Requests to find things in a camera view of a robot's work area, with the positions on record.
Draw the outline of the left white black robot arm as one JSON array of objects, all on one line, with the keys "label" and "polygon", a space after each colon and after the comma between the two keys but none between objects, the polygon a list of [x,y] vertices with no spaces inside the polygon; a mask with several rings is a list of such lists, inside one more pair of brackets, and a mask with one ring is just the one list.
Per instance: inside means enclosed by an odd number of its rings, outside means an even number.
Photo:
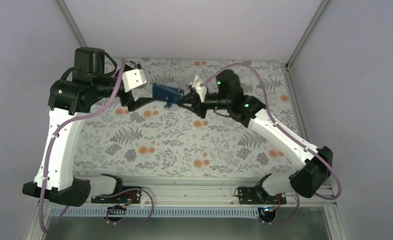
[{"label": "left white black robot arm", "polygon": [[122,179],[111,174],[74,175],[74,157],[85,120],[96,117],[119,98],[123,107],[136,110],[152,101],[135,99],[133,89],[149,80],[148,70],[124,60],[105,72],[109,54],[100,48],[79,47],[74,65],[49,90],[49,128],[44,155],[34,179],[22,186],[22,193],[41,202],[79,207],[87,199],[104,198],[121,192]]}]

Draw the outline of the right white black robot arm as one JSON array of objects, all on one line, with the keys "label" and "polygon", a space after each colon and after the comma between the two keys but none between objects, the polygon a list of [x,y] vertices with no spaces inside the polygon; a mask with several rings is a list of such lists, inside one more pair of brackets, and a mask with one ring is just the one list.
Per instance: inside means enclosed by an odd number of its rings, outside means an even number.
[{"label": "right white black robot arm", "polygon": [[178,106],[186,108],[202,119],[207,110],[226,110],[229,116],[251,131],[261,135],[284,153],[293,170],[268,173],[258,185],[270,196],[296,192],[304,198],[316,195],[331,175],[332,150],[309,143],[290,130],[266,110],[266,105],[254,96],[244,94],[240,78],[232,70],[216,76],[218,92],[206,93],[204,99],[196,89],[186,94]]}]

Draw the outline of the blue leather card holder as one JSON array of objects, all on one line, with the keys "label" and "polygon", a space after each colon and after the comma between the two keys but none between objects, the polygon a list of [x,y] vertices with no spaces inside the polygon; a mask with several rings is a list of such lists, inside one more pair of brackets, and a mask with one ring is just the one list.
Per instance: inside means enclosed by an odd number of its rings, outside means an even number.
[{"label": "blue leather card holder", "polygon": [[152,85],[152,98],[157,101],[166,102],[165,107],[170,108],[173,104],[177,104],[183,100],[185,91],[162,84]]}]

